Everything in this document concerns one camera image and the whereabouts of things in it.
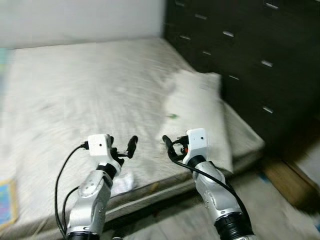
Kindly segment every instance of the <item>bed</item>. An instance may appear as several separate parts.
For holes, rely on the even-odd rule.
[[[61,237],[56,176],[69,152],[92,134],[114,136],[120,149],[139,136],[121,172],[133,173],[134,188],[110,200],[107,221],[193,189],[190,172],[159,155],[154,138],[164,121],[162,86],[180,69],[194,71],[161,38],[13,50],[4,77],[1,175],[16,181],[18,220],[1,239]],[[227,104],[224,114],[237,173],[262,156],[264,141]],[[60,180],[59,209],[96,164],[84,150],[74,154]]]

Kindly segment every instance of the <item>black cable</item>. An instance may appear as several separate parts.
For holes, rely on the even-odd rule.
[[[75,151],[77,151],[78,149],[80,148],[86,148],[84,144],[80,145],[80,146],[77,146],[70,154],[69,156],[66,158],[66,160],[64,161],[64,164],[62,165],[62,168],[58,174],[58,177],[56,178],[56,181],[55,181],[55,188],[54,188],[54,215],[55,215],[55,221],[56,221],[56,224],[58,225],[58,228],[63,236],[64,239],[66,239],[66,232],[64,230],[64,227],[60,221],[60,218],[59,218],[59,213],[58,213],[58,183],[59,183],[59,179],[60,179],[60,176],[62,174],[62,171],[64,170],[68,160],[70,159],[70,157],[75,153]]]
[[[196,173],[198,173],[198,174],[201,174],[201,175],[203,175],[203,176],[211,179],[212,181],[216,182],[216,183],[219,184],[221,187],[223,187],[224,189],[226,189],[229,193],[231,193],[231,194],[235,197],[235,199],[237,200],[237,202],[238,202],[241,210],[243,211],[243,214],[246,216],[246,218],[247,218],[247,220],[248,220],[248,222],[249,222],[249,224],[250,224],[250,227],[252,227],[252,225],[251,225],[251,220],[250,220],[250,217],[249,217],[249,213],[248,213],[248,211],[247,211],[247,209],[246,209],[246,206],[244,205],[244,203],[242,202],[242,200],[241,200],[240,197],[236,194],[236,192],[234,191],[234,189],[233,189],[232,187],[228,187],[226,184],[224,184],[223,182],[219,181],[219,180],[216,179],[215,177],[207,174],[207,173],[204,172],[204,171],[201,171],[201,170],[199,170],[199,169],[197,169],[197,168],[194,168],[194,167],[191,167],[191,166],[188,166],[188,165],[186,165],[186,164],[184,164],[184,163],[179,162],[179,161],[176,160],[176,159],[179,159],[179,160],[180,160],[182,156],[178,156],[175,152],[174,152],[174,153],[175,153],[175,155],[176,155],[176,159],[173,158],[173,157],[171,157],[171,155],[172,155],[172,153],[173,153],[172,151],[174,151],[174,150],[173,150],[173,145],[176,144],[178,141],[179,141],[179,140],[174,141],[174,142],[171,142],[171,140],[170,140],[171,144],[170,144],[170,145],[167,145],[167,153],[168,153],[168,156],[169,156],[170,160],[171,160],[173,163],[175,163],[175,164],[177,164],[177,165],[179,165],[179,166],[181,166],[181,167],[184,167],[184,168],[186,168],[186,169],[189,169],[189,170],[191,170],[191,171],[194,171],[194,172],[196,172]]]
[[[67,221],[66,221],[66,205],[67,205],[67,201],[68,198],[70,197],[70,195],[76,191],[79,188],[79,186],[75,187],[74,189],[72,189],[65,197],[64,202],[63,202],[63,207],[62,207],[62,226],[63,226],[63,230],[65,232],[67,232]]]

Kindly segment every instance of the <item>tiled floor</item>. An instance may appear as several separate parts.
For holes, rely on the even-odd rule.
[[[292,208],[260,175],[253,172],[231,183],[249,211],[259,240],[320,240],[315,227],[319,218]],[[124,240],[220,239],[198,195],[117,231],[126,235]],[[114,231],[108,231],[101,239],[109,240],[115,235]]]

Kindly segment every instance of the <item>metal drawer handle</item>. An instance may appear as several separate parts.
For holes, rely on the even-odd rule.
[[[268,112],[268,113],[270,113],[270,114],[273,114],[273,113],[274,113],[274,111],[273,111],[271,108],[267,107],[267,106],[264,106],[264,107],[263,107],[263,110],[265,110],[266,112]]]
[[[232,37],[232,38],[234,37],[234,34],[232,32],[229,32],[229,31],[223,31],[223,34],[227,35],[229,37]]]
[[[207,54],[207,55],[210,55],[211,56],[211,52],[209,51],[202,51],[203,54]]]
[[[188,36],[180,35],[179,37],[182,38],[182,39],[191,40],[191,38],[188,37]]]
[[[196,18],[198,18],[198,19],[207,20],[207,17],[206,17],[206,16],[203,16],[203,15],[200,15],[200,14],[195,14],[194,16],[195,16]]]
[[[179,6],[179,7],[185,7],[186,5],[180,1],[175,1],[175,5]]]
[[[273,65],[274,65],[272,62],[269,62],[269,61],[266,61],[266,60],[262,60],[261,63],[263,65],[266,65],[266,66],[270,67],[270,68],[272,68]]]
[[[278,10],[278,9],[279,9],[278,6],[272,5],[272,4],[267,3],[267,2],[265,3],[265,5],[266,5],[268,8],[271,8],[271,9],[274,9],[274,10]]]
[[[239,80],[239,78],[235,77],[235,76],[231,76],[229,75],[230,78],[233,78],[233,79],[236,79],[236,80]]]

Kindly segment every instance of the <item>mattress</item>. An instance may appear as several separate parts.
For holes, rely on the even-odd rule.
[[[164,122],[164,85],[180,69],[193,71],[161,38],[14,50],[4,81],[0,154],[1,175],[16,180],[18,220],[1,239],[60,237],[54,230],[56,176],[65,157],[92,134],[114,136],[119,149],[139,136],[121,172],[133,172],[135,188],[109,201],[107,221],[194,188],[190,172],[159,155],[155,140]],[[261,156],[264,142],[228,105],[225,118],[240,171]],[[73,155],[60,179],[59,209],[96,165],[84,150]]]

